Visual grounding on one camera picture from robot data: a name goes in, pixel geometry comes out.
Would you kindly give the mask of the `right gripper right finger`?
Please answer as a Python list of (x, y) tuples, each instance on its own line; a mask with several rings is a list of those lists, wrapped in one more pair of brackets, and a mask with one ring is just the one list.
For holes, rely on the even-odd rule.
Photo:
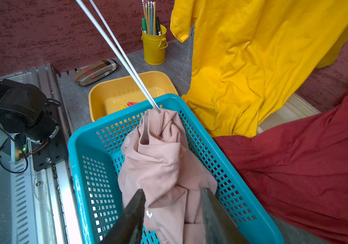
[(209, 188), (201, 189), (201, 206), (207, 244), (249, 243)]

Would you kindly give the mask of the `pink printed t-shirt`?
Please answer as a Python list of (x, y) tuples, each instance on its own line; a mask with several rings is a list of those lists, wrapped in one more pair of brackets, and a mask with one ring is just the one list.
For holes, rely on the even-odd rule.
[(135, 192), (145, 194), (144, 226), (163, 244), (203, 244), (201, 189), (217, 190), (217, 181), (190, 151), (176, 111), (148, 110), (125, 138), (118, 176), (123, 204)]

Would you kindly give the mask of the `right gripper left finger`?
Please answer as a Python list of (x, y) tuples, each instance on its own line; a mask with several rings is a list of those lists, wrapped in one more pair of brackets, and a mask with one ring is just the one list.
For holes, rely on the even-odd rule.
[(145, 215), (145, 194), (138, 189), (100, 244), (140, 244)]

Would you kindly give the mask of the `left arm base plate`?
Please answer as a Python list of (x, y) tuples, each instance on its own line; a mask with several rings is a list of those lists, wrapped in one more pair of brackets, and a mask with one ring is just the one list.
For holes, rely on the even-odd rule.
[(36, 172), (50, 168), (67, 158), (64, 128), (61, 124), (63, 119), (61, 102), (56, 99), (47, 99), (43, 112), (45, 118), (50, 118), (56, 126), (48, 138), (29, 140), (31, 142), (30, 157)]

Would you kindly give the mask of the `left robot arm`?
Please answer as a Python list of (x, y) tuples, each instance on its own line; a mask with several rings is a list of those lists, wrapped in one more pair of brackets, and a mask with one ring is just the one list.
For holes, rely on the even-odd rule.
[(50, 106), (61, 106), (36, 86), (9, 79), (0, 80), (0, 125), (8, 133), (22, 133), (39, 143), (60, 131)]

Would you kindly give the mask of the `white wire hanger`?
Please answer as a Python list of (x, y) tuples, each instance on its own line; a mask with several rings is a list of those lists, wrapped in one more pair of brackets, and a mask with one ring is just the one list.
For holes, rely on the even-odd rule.
[(148, 89), (146, 88), (145, 84), (142, 82), (140, 76), (136, 72), (134, 66), (130, 62), (129, 58), (125, 54), (123, 48), (121, 47), (120, 43), (118, 42), (117, 38), (115, 37), (114, 33), (112, 32), (111, 28), (109, 27), (107, 21), (99, 11), (98, 7), (95, 5), (94, 1), (90, 1), (90, 4), (93, 6), (95, 12), (98, 14), (101, 22), (105, 26), (106, 30), (102, 28), (102, 26), (98, 23), (96, 18), (93, 16), (93, 14), (89, 11), (89, 9), (86, 7), (86, 5), (81, 0), (76, 0), (80, 8), (83, 10), (83, 12), (87, 15), (87, 17), (90, 19), (90, 21), (93, 23), (93, 25), (96, 27), (96, 29), (99, 31), (101, 36), (104, 38), (106, 43), (110, 46), (112, 51), (115, 53), (117, 58), (120, 60), (120, 62), (125, 67), (126, 71), (129, 73), (129, 75), (132, 77), (138, 88), (141, 90), (143, 95), (146, 97), (148, 102), (151, 104), (151, 106), (158, 112), (161, 113), (161, 110), (157, 103), (155, 102), (152, 95), (149, 93)]

